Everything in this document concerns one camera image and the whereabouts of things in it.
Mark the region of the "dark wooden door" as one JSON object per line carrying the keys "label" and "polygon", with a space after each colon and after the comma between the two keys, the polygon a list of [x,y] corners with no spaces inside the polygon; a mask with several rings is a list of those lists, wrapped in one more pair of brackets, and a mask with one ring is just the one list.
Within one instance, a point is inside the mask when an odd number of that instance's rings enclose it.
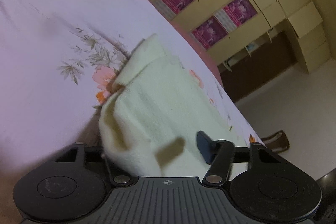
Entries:
{"label": "dark wooden door", "polygon": [[238,102],[270,82],[297,63],[296,56],[284,31],[273,37],[251,55],[220,73],[224,90],[233,102]]}

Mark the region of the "upper right purple poster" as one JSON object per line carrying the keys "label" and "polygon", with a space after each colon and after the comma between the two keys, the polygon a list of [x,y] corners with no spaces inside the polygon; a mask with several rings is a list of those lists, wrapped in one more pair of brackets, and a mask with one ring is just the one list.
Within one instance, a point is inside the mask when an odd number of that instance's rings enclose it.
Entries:
{"label": "upper right purple poster", "polygon": [[224,6],[223,10],[236,27],[241,26],[257,15],[257,10],[249,0],[233,0]]}

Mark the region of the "pale green cloth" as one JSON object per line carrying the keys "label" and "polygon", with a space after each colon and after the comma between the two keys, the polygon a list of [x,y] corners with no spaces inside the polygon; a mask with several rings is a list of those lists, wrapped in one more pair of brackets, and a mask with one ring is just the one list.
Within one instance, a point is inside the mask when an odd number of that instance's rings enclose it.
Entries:
{"label": "pale green cloth", "polygon": [[247,145],[155,34],[136,48],[113,87],[98,123],[102,146],[109,160],[133,176],[204,176],[208,164],[197,147],[199,131]]}

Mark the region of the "cream corner shelf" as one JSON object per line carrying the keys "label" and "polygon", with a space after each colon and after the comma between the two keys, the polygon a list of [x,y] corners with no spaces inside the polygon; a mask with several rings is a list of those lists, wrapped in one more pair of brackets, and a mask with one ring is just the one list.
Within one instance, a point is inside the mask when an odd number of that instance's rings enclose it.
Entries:
{"label": "cream corner shelf", "polygon": [[265,43],[271,43],[272,37],[270,32],[267,31],[265,34],[257,38],[256,40],[250,42],[247,46],[245,46],[242,50],[235,53],[233,56],[229,57],[227,60],[222,62],[219,66],[219,72],[222,73],[224,71],[231,71],[231,68],[242,61],[246,57],[251,57],[252,53],[263,46]]}

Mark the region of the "lilac floral bed sheet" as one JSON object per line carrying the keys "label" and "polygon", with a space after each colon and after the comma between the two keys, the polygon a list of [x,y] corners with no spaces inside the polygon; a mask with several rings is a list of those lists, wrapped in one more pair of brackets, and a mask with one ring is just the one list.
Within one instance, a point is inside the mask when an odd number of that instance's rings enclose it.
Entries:
{"label": "lilac floral bed sheet", "polygon": [[1,0],[1,223],[15,183],[63,147],[98,139],[105,87],[151,34],[177,55],[229,126],[259,137],[186,34],[148,0]]}

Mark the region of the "pink bed cover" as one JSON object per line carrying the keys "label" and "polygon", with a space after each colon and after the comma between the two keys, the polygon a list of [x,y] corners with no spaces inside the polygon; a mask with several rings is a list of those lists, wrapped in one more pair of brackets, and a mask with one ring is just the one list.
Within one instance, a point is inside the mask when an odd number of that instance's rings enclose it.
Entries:
{"label": "pink bed cover", "polygon": [[202,59],[202,61],[205,63],[208,69],[212,72],[214,77],[220,83],[221,87],[223,87],[223,83],[222,83],[222,79],[221,79],[221,75],[219,73],[218,67],[215,64],[215,62],[212,60],[212,58],[209,56],[209,54],[206,52],[206,50],[203,48],[203,46],[200,45],[200,43],[197,42],[194,38],[192,38],[192,36],[188,32],[186,32],[183,28],[181,28],[181,26],[179,26],[177,23],[170,22],[170,24],[189,43],[189,45]]}

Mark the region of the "dark wooden chair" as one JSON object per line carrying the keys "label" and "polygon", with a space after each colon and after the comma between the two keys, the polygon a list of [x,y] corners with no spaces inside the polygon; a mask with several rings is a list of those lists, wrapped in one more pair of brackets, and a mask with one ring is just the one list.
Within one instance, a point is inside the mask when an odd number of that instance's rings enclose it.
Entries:
{"label": "dark wooden chair", "polygon": [[261,140],[268,149],[272,150],[276,154],[288,151],[290,148],[287,135],[283,130],[269,135],[268,137],[261,138]]}

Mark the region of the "lower right purple poster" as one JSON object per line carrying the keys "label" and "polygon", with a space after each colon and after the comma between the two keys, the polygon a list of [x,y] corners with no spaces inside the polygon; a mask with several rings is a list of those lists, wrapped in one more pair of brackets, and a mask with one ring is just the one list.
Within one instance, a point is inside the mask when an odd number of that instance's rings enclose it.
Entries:
{"label": "lower right purple poster", "polygon": [[226,29],[214,16],[207,19],[191,33],[206,50],[228,35]]}

